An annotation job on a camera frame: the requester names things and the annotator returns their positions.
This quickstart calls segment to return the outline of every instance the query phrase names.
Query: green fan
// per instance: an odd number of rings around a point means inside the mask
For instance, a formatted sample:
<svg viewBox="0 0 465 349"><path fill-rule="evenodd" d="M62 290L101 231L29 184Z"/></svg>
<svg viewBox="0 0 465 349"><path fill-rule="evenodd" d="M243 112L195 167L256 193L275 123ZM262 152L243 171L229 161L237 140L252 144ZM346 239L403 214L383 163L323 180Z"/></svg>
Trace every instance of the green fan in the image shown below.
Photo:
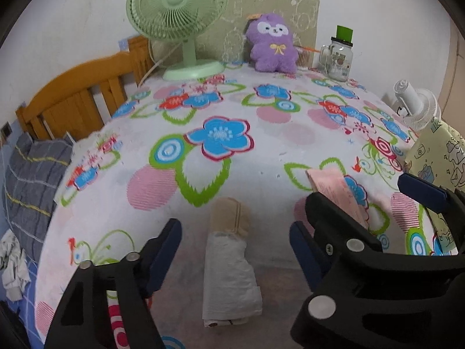
<svg viewBox="0 0 465 349"><path fill-rule="evenodd" d="M222 63L198 60L195 37L225 11L227 0L127 0L133 27L149 39L182 42L183 62L169 67L165 80L198 79L224 71Z"/></svg>

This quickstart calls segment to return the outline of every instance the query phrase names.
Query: gray striped cloth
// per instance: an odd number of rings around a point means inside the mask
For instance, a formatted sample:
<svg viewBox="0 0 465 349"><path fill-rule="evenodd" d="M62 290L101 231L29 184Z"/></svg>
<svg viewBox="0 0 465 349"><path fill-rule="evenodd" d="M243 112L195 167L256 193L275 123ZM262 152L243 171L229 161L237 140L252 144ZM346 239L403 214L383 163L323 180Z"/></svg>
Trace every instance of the gray striped cloth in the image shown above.
<svg viewBox="0 0 465 349"><path fill-rule="evenodd" d="M21 248L35 262L39 262L55 209L53 198L72 152L68 138L34 142L24 133L6 168L1 191L5 216Z"/></svg>

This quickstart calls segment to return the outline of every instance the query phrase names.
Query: fan stand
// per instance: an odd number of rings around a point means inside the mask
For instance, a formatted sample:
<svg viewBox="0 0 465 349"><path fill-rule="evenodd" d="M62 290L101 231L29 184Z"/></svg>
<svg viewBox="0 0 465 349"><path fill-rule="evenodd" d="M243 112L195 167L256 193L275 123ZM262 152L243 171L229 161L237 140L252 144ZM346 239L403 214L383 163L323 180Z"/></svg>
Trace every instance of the fan stand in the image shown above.
<svg viewBox="0 0 465 349"><path fill-rule="evenodd" d="M182 44L182 63L168 67L163 79L167 81L200 79L222 73L224 64L216 60L197 60L195 56L195 41L188 39Z"/></svg>

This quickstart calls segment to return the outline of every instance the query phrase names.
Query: fan base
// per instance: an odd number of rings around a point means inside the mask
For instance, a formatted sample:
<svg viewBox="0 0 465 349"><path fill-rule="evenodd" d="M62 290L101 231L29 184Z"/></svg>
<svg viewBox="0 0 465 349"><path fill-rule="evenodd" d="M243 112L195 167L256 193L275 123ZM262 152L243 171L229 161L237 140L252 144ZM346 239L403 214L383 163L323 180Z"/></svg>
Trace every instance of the fan base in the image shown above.
<svg viewBox="0 0 465 349"><path fill-rule="evenodd" d="M192 67L186 67L184 63L168 67L164 72L163 79L167 81L200 79L222 73L224 70L225 66L218 61L197 60L197 64Z"/></svg>

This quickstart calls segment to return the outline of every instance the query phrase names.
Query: electric fan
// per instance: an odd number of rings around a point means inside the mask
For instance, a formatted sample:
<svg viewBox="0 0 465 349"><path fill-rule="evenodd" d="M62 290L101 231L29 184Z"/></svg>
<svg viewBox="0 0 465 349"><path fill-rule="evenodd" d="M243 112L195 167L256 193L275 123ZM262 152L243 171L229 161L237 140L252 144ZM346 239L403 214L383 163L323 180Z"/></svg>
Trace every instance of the electric fan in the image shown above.
<svg viewBox="0 0 465 349"><path fill-rule="evenodd" d="M408 80L397 81L394 92L404 113L404 123L419 133L433 117L441 119L441 109L434 94L427 89L413 89Z"/></svg>
<svg viewBox="0 0 465 349"><path fill-rule="evenodd" d="M224 71L214 60L198 60L195 37L225 11L227 0L127 0L129 21L143 36L153 40L182 42L183 61L169 67L165 80L198 79Z"/></svg>

